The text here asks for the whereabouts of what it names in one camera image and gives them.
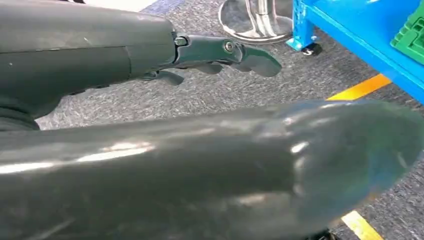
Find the green plastic crate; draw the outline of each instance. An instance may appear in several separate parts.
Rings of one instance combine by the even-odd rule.
[[[424,1],[408,17],[408,21],[390,44],[424,65]]]

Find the metal stool base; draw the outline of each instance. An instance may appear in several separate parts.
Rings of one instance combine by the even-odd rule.
[[[245,0],[226,0],[219,9],[224,31],[240,42],[254,45],[278,43],[292,36],[293,21],[288,17],[292,13],[291,4],[289,9],[276,6],[269,14],[248,12],[248,9],[252,8]]]

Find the blue cart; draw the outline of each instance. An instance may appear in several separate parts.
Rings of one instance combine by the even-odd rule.
[[[293,0],[293,38],[304,50],[314,44],[314,26],[424,104],[424,65],[390,45],[420,0]]]

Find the gray robotic forearm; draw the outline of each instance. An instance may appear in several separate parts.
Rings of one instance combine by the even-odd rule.
[[[0,0],[0,108],[37,118],[65,95],[133,79],[180,84],[171,68],[222,65],[266,77],[281,65],[225,37],[176,32],[165,18],[51,0]]]

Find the chrome chair base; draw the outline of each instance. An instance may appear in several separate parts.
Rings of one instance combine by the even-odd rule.
[[[226,0],[219,8],[224,31],[246,44],[272,44],[292,36],[291,0]]]

